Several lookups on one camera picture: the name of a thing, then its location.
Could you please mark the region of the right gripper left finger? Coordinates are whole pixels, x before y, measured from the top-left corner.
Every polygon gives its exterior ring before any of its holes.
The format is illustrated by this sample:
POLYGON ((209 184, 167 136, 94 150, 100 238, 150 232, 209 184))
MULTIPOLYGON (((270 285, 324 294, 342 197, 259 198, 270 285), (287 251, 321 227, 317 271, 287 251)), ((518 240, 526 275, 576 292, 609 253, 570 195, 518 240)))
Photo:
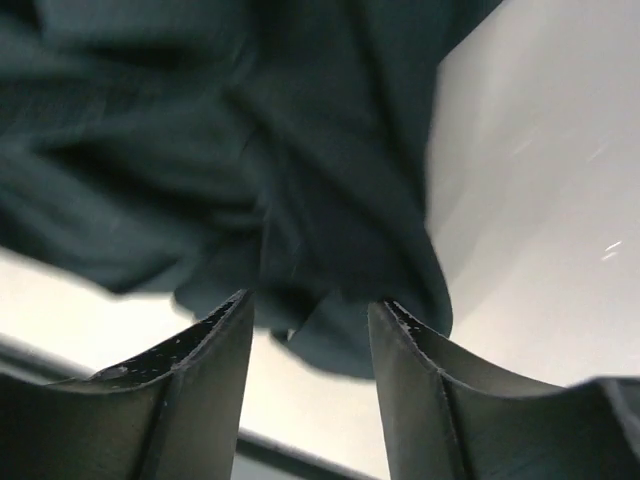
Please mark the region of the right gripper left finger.
POLYGON ((241 291, 94 375, 3 342, 2 477, 229 478, 252 329, 252 297, 241 291))

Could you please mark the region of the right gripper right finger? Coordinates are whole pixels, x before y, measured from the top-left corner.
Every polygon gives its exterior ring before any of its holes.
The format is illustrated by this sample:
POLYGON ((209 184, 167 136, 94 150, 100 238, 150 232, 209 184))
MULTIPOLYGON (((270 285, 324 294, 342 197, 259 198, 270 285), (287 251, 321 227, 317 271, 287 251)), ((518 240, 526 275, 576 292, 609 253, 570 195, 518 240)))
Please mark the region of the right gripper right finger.
POLYGON ((639 381, 569 387, 501 368, 392 301, 369 309, 389 471, 395 479, 635 479, 639 381))

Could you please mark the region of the black t-shirt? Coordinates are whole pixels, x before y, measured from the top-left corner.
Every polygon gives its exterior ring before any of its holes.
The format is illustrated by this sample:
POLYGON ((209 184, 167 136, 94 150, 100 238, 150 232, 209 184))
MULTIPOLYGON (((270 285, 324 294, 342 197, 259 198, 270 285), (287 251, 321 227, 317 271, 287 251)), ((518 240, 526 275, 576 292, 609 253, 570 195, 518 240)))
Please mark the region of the black t-shirt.
POLYGON ((239 290, 319 370, 371 379, 367 307, 439 333, 425 229, 445 56, 493 1, 5 1, 1 244, 204 316, 239 290))

